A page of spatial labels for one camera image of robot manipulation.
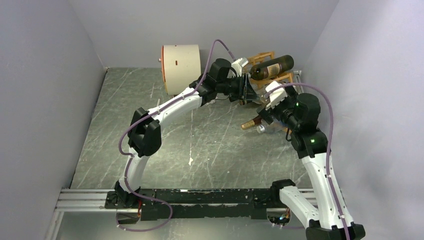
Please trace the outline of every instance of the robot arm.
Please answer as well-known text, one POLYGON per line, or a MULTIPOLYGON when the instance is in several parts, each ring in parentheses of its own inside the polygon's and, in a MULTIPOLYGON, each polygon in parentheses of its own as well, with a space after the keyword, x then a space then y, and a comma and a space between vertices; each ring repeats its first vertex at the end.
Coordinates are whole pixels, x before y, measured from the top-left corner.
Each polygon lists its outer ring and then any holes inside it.
POLYGON ((279 186, 281 202, 286 204, 302 222, 308 240, 345 239, 343 221, 353 236, 351 239, 363 238, 364 227, 354 223, 346 207, 333 170, 331 155, 329 164, 326 164, 328 141, 325 134, 317 128, 318 115, 321 111, 318 98, 310 93, 297 94, 293 87, 276 89, 279 86, 281 84, 273 82, 265 89, 269 93, 268 103, 260 107, 257 112, 268 123, 277 119, 291 130, 290 139, 288 130, 286 139, 291 142, 306 168, 318 208, 300 194, 293 182, 291 185, 279 186))
MULTIPOLYGON (((145 119, 128 132, 130 152, 135 156, 127 174, 128 185, 132 190, 140 188, 147 161, 162 144, 162 129, 178 116, 205 105, 215 99, 217 93, 229 96, 231 102, 238 100, 249 103, 259 99, 249 83, 249 75, 242 74, 243 66, 246 63, 247 61, 242 58, 233 64, 225 59, 218 58, 211 65, 206 78, 194 94, 180 99, 169 107, 164 106, 168 106, 172 100, 147 111, 143 108, 135 111, 131 124, 144 118, 149 112, 159 112, 159 114, 145 119)), ((193 92, 199 81, 200 77, 177 98, 193 92)), ((309 93, 298 94, 293 87, 273 91, 279 86, 279 83, 273 82, 266 88, 266 91, 270 93, 268 103, 260 107, 257 113, 269 124, 277 119, 285 123, 291 130, 290 139, 288 139, 289 132, 287 132, 286 139, 291 141, 307 170, 316 195, 318 208, 311 205, 302 196, 291 180, 276 181, 271 190, 300 219, 306 228, 308 240, 346 239, 342 219, 347 223, 350 235, 354 236, 351 237, 351 240, 363 238, 365 236, 364 227, 354 223, 346 208, 334 175, 331 156, 329 156, 330 175, 327 175, 326 151, 328 141, 326 135, 317 128, 318 116, 321 111, 318 98, 309 93), (331 188, 329 177, 332 179, 335 189, 331 188), (342 214, 337 212, 338 203, 334 199, 333 193, 339 199, 342 214)), ((114 189, 118 198, 124 203, 123 205, 130 207, 137 201, 137 197, 131 194, 124 180, 124 176, 121 177, 116 182, 114 189)))
MULTIPOLYGON (((179 96, 184 96, 188 93, 191 93, 194 89, 191 87, 187 87, 182 93, 180 93, 176 98, 179 96)), ((188 113, 191 110, 197 109, 202 105, 202 97, 199 96, 198 92, 195 92, 194 94, 185 97, 184 99, 178 101, 177 103, 171 105, 170 107, 166 108, 165 110, 161 110, 164 108, 164 106, 168 105, 171 102, 171 100, 157 106, 154 108, 150 108, 147 110, 149 113, 153 113, 158 111, 159 114, 152 117, 151 121, 149 121, 147 126, 139 125, 140 129, 135 129, 129 134, 130 142, 129 142, 129 152, 134 155, 134 159, 131 162, 131 165, 128 169, 128 185, 131 189, 139 189, 140 188, 140 182, 142 179, 143 172, 145 170, 147 161, 149 160, 150 156, 156 152, 159 147, 161 146, 161 132, 164 128, 166 128, 170 123, 172 123, 176 118, 181 116, 182 114, 188 113), (138 137, 138 132, 142 132, 145 130, 145 134, 147 134, 147 138, 141 138, 138 137)), ((143 108, 139 108, 136 111, 136 117, 133 118, 133 124, 136 120, 138 120, 139 117, 142 117, 144 114, 146 114, 143 110, 143 108)), ((127 186, 124 183, 125 177, 122 176, 119 179, 119 185, 123 188, 123 190, 127 193, 130 193, 130 190, 127 188, 127 186)))

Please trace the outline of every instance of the table surface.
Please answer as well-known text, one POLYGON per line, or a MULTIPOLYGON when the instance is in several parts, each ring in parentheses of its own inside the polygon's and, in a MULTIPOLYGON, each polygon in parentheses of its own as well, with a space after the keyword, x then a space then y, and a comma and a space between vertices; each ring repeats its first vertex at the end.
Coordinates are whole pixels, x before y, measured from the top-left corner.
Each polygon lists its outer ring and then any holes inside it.
MULTIPOLYGON (((159 98, 162 103, 170 99, 159 68, 108 69, 71 188, 113 188, 127 161, 118 151, 120 136, 136 109, 153 108, 159 98)), ((162 130, 162 146, 149 159, 141 187, 269 188, 273 181, 292 179, 299 188, 311 188, 285 133, 241 129, 257 107, 216 100, 181 116, 162 130)))

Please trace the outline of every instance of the purple cable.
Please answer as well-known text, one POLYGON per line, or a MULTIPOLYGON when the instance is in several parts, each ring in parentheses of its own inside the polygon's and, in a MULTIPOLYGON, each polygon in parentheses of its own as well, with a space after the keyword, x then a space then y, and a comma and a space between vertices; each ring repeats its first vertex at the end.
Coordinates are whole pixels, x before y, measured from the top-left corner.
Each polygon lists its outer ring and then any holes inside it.
MULTIPOLYGON (((332 143, 332 138, 333 138, 334 115, 333 115, 333 108, 332 108, 332 105, 330 103, 330 100, 327 97, 327 95, 325 95, 323 93, 323 91, 321 91, 316 86, 310 85, 310 84, 307 84, 307 83, 301 83, 301 82, 285 83, 283 85, 280 85, 280 86, 272 89, 271 91, 267 92, 264 95, 264 97, 268 98, 268 96, 272 92, 274 92, 275 90, 281 89, 281 88, 284 88, 284 87, 290 87, 290 86, 304 86, 304 87, 307 87, 307 88, 311 88, 311 89, 317 91, 319 94, 321 94, 321 96, 325 99, 325 102, 328 105, 328 111, 329 111, 329 114, 330 114, 330 130, 329 130, 329 134, 328 134, 327 152, 326 152, 326 156, 325 156, 325 166, 326 166, 325 169, 326 169, 327 176, 331 176, 331 173, 330 173, 330 150, 331 150, 331 143, 332 143)), ((328 177, 327 179, 328 179, 328 183, 329 183, 330 188, 331 188, 332 196, 333 196, 333 198, 335 200, 335 204, 337 206, 338 214, 340 216, 342 216, 343 215, 342 206, 340 205, 339 197, 337 196, 336 188, 334 187, 333 180, 332 180, 331 177, 328 177)), ((344 218, 341 218, 341 223, 343 224, 344 233, 346 234, 346 240, 351 240, 351 237, 349 235, 348 225, 346 224, 346 220, 344 218)))
MULTIPOLYGON (((221 41, 220 39, 216 39, 215 41, 213 41, 213 43, 212 43, 212 46, 210 47, 210 50, 209 50, 209 56, 207 57, 207 61, 206 61, 206 70, 207 69, 209 69, 209 67, 210 67, 210 61, 211 61, 211 57, 212 57, 212 51, 214 50, 214 46, 215 46, 215 43, 216 42, 220 42, 223 46, 224 46, 224 48, 228 51, 228 53, 229 53, 229 55, 231 56, 231 58, 235 61, 236 60, 236 58, 234 57, 234 55, 233 55, 233 53, 228 49, 228 47, 225 45, 225 43, 223 42, 223 41, 221 41)), ((184 99, 184 98, 186 98, 186 97, 189 97, 189 96, 191 96, 191 95, 193 95, 198 89, 199 89, 199 87, 200 87, 200 85, 203 83, 203 81, 205 80, 205 78, 206 78, 206 70, 203 72, 203 75, 201 76, 201 79, 200 79, 200 81, 199 81, 199 83, 196 85, 196 87, 194 88, 194 90, 192 91, 192 92, 189 92, 189 93, 187 93, 187 94, 185 94, 184 96, 180 96, 180 97, 176 97, 176 98, 174 98, 172 101, 170 101, 168 104, 166 104, 165 106, 163 106, 160 110, 165 110, 165 109, 167 109, 169 106, 171 106, 171 105, 173 105, 173 104, 175 104, 176 102, 178 102, 179 100, 181 100, 181 99, 184 99)), ((143 196, 143 195, 141 195, 141 194, 138 194, 137 192, 135 192, 134 190, 132 190, 131 188, 130 188, 130 185, 129 185, 129 183, 128 183, 128 180, 127 180, 127 178, 128 178, 128 171, 129 171, 129 169, 130 169, 130 164, 131 164, 131 162, 133 161, 133 159, 134 159, 134 155, 132 154, 132 153, 130 153, 130 152, 124 152, 123 150, 122 150, 122 142, 123 142, 123 140, 124 140, 124 138, 125 138, 125 136, 128 134, 128 132, 130 132, 135 126, 137 126, 139 123, 141 123, 141 122, 143 122, 144 120, 146 120, 146 119, 148 119, 148 118, 150 118, 150 117, 152 117, 152 116, 155 116, 155 115, 157 115, 159 112, 158 111, 155 111, 155 112, 152 112, 152 113, 150 113, 149 115, 147 115, 147 116, 145 116, 145 117, 142 117, 140 120, 138 120, 138 121, 136 121, 136 122, 134 122, 133 124, 131 124, 131 126, 129 126, 129 128, 127 129, 127 130, 125 130, 125 132, 122 134, 122 136, 120 137, 120 139, 119 139, 119 145, 118 145, 118 149, 119 149, 119 152, 120 152, 120 154, 122 154, 122 155, 124 155, 124 156, 130 156, 130 158, 129 158, 129 160, 128 160, 128 163, 126 164, 126 167, 125 167, 125 172, 124 172, 124 174, 123 174, 123 177, 124 177, 124 182, 125 182, 125 186, 126 186, 126 188, 132 193, 132 194, 134 194, 135 196, 137 196, 137 197, 139 197, 139 198, 142 198, 142 199, 147 199, 147 200, 150 200, 150 201, 156 201, 156 202, 160 202, 160 203, 162 203, 162 204, 165 204, 166 206, 168 206, 169 207, 169 210, 170 210, 170 213, 169 213, 169 217, 163 222, 163 223, 161 223, 161 224, 159 224, 159 225, 157 225, 157 226, 155 226, 155 227, 152 227, 152 228, 148 228, 148 229, 131 229, 131 228, 126 228, 126 227, 123 227, 123 226, 121 226, 120 224, 119 224, 119 221, 118 221, 118 216, 116 216, 116 226, 118 227, 118 228, 120 228, 120 229, 122 229, 122 230, 124 230, 124 231, 129 231, 129 232, 148 232, 148 231, 152 231, 152 230, 155 230, 155 229, 158 229, 158 228, 160 228, 160 227, 163 227, 165 224, 167 224, 170 220, 171 220, 171 218, 172 218, 172 215, 173 215, 173 209, 172 209, 172 206, 169 204, 169 203, 167 203, 166 201, 164 201, 164 200, 161 200, 161 199, 157 199, 157 198, 154 198, 154 197, 148 197, 148 196, 143 196)))

